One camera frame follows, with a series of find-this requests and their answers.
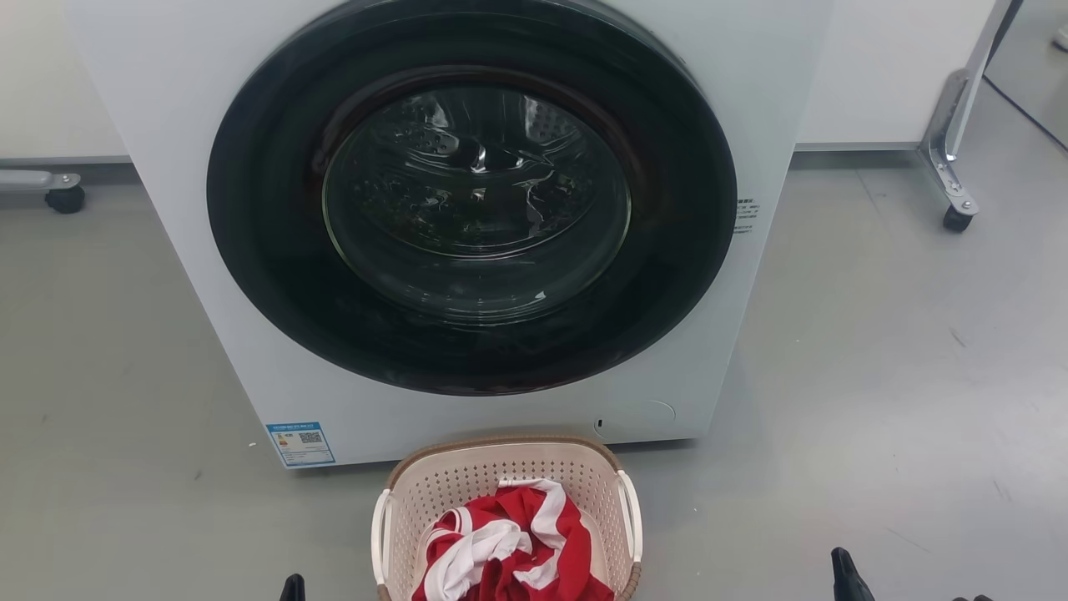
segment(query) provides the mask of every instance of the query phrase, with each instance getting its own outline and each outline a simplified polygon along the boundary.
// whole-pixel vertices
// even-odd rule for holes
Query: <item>laundry basket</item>
[[[426,572],[426,540],[441,516],[501,480],[560,483],[582,512],[591,572],[628,601],[642,573],[642,515],[630,478],[603,445],[574,437],[504,437],[439,445],[400,462],[375,505],[371,559],[380,601],[408,601]]]

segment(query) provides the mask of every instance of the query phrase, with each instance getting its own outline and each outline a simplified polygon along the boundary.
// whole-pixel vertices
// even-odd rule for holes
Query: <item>washing machine door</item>
[[[294,341],[456,395],[566,384],[668,333],[734,228],[701,92],[590,3],[349,3],[244,85],[213,148],[219,250]]]

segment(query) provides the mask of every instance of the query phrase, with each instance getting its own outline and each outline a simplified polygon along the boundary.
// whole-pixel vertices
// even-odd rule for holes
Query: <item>caster wheel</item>
[[[81,186],[48,190],[45,202],[57,212],[64,215],[77,212],[85,206],[85,190],[81,189]]]
[[[968,224],[972,222],[972,215],[964,215],[958,212],[956,208],[951,206],[945,210],[945,217],[942,217],[942,226],[954,232],[962,232],[968,228]]]

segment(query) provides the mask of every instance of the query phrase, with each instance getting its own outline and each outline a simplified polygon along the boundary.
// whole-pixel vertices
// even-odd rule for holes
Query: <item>white basket handle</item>
[[[623,525],[627,528],[627,543],[630,547],[630,557],[634,563],[642,560],[642,508],[638,504],[638,493],[630,476],[623,470],[619,475],[619,503],[623,504]]]
[[[389,529],[389,518],[386,516],[390,490],[386,489],[378,495],[375,503],[375,517],[371,520],[371,568],[375,572],[375,583],[386,584],[389,565],[388,557],[382,555],[382,545],[386,544],[386,537]]]

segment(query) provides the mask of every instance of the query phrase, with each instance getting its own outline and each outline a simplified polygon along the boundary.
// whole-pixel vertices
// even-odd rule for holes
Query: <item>front-loading washing machine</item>
[[[833,0],[66,0],[288,468],[708,431]]]

